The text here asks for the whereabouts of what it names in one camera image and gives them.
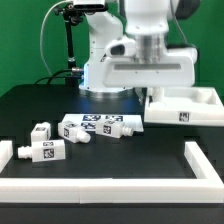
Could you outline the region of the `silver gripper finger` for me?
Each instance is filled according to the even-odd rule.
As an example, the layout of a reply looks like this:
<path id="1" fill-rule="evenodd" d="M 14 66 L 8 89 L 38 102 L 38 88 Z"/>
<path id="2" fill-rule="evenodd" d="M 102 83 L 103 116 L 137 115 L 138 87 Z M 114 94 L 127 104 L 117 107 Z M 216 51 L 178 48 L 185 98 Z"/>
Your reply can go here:
<path id="1" fill-rule="evenodd" d="M 164 89 L 162 87 L 154 87 L 149 93 L 149 102 L 161 102 L 164 98 Z"/>

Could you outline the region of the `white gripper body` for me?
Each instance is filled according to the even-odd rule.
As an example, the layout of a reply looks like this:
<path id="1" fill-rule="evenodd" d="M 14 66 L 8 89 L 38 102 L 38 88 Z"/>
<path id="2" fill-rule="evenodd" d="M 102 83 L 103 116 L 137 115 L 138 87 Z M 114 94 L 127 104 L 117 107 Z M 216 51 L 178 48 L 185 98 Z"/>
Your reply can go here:
<path id="1" fill-rule="evenodd" d="M 163 38 L 111 41 L 105 49 L 103 84 L 107 87 L 175 87 L 195 83 L 195 47 L 168 49 Z"/>

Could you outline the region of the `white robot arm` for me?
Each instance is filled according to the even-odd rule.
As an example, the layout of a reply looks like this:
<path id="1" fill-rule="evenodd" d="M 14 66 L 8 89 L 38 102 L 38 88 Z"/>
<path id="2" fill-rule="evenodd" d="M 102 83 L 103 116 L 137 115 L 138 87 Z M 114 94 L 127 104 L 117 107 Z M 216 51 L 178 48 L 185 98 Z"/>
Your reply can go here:
<path id="1" fill-rule="evenodd" d="M 90 28 L 80 92 L 117 97 L 134 89 L 195 83 L 197 50 L 166 44 L 168 22 L 191 17 L 201 0 L 73 0 Z"/>

